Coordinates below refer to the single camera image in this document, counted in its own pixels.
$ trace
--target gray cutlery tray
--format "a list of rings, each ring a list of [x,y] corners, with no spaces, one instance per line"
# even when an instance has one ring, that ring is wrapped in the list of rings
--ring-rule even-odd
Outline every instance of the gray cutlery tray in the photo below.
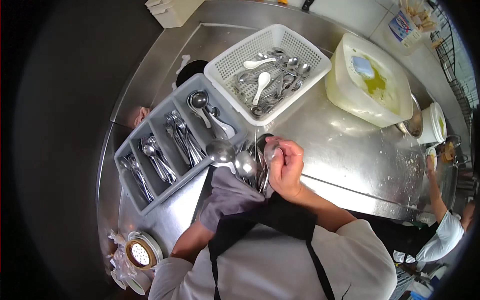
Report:
[[[119,171],[119,178],[122,187],[128,197],[132,200],[138,213],[142,216],[145,216],[155,206],[164,202],[176,190],[181,188],[185,183],[212,163],[212,160],[206,157],[200,162],[200,164],[189,169],[189,166],[185,163],[172,139],[167,136],[165,130],[166,120],[164,115],[176,109],[187,123],[199,146],[205,152],[206,145],[214,139],[214,135],[211,129],[205,127],[205,123],[201,118],[191,113],[191,110],[187,105],[186,101],[188,95],[195,90],[207,91],[209,103],[212,106],[218,107],[220,110],[218,118],[233,126],[235,129],[235,135],[230,139],[230,142],[233,145],[241,143],[247,136],[247,128],[240,119],[238,113],[220,94],[220,92],[212,86],[203,74],[196,74],[184,82],[145,117],[115,153],[115,164]],[[160,179],[151,160],[138,148],[140,138],[149,136],[151,133],[153,133],[160,144],[160,149],[165,155],[168,164],[177,175],[177,181],[172,185],[169,185],[167,182],[163,182]],[[119,157],[125,156],[129,153],[133,153],[138,161],[140,170],[145,177],[146,184],[155,197],[155,200],[151,203],[149,203],[143,195],[132,173],[119,163]]]

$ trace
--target wet countertop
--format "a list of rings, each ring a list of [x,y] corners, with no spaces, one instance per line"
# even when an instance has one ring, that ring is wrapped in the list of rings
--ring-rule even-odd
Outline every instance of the wet countertop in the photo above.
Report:
[[[154,107],[171,93],[182,62],[210,61],[243,38],[275,23],[297,31],[328,57],[342,35],[350,32],[295,8],[249,1],[206,1],[183,27],[166,29],[159,36],[126,83],[112,113],[114,124],[106,136],[106,151],[116,150],[111,140],[121,141],[117,131],[125,135],[124,126],[132,127],[140,106]],[[420,107],[427,107],[432,102],[427,91],[408,70],[406,74]],[[402,220],[433,217],[428,213],[425,147],[404,136],[396,126],[380,129],[333,105],[326,97],[324,79],[268,125],[248,128],[250,139],[254,131],[270,132],[300,144],[305,150],[301,181],[340,207]],[[103,163],[113,163],[113,159],[109,162],[105,158]],[[208,195],[207,172],[198,174],[145,217],[138,215],[124,193],[119,199],[99,197],[99,206],[118,208],[122,233],[145,230],[169,253]],[[447,206],[453,205],[453,173],[453,168],[439,165],[439,183]],[[110,212],[110,222],[100,222],[101,218],[105,216],[99,210],[100,235],[105,231],[103,227],[114,226],[115,213]]]

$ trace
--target sponge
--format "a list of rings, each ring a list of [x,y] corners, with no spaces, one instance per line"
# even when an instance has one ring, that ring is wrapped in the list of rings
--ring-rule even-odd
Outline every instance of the sponge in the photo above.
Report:
[[[372,79],[375,77],[375,72],[373,71],[372,65],[370,64],[368,59],[365,59],[363,57],[353,56],[352,62],[353,62],[353,68],[355,68],[355,71],[357,71],[357,73],[360,76],[366,77],[369,79]]]

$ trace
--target chef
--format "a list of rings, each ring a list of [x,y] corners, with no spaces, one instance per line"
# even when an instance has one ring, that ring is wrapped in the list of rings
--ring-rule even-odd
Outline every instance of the chef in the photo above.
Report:
[[[395,267],[369,223],[302,185],[303,149],[272,139],[275,193],[266,200],[218,168],[200,219],[158,264],[150,300],[390,297]]]
[[[461,219],[448,211],[437,185],[431,156],[427,156],[427,177],[430,182],[430,204],[436,218],[436,222],[431,226],[419,229],[388,219],[363,217],[370,222],[373,231],[397,263],[432,262],[441,259],[458,244],[473,219],[474,201],[465,206]]]

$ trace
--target hand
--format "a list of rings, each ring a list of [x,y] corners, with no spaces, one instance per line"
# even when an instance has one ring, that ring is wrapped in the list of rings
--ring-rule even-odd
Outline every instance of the hand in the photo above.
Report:
[[[275,150],[268,181],[285,200],[297,202],[298,195],[305,189],[300,183],[303,170],[303,148],[294,141],[283,140],[278,136],[267,137],[265,140],[268,143],[275,139],[278,140],[280,148]]]
[[[427,155],[427,177],[435,175],[435,160],[431,155]]]

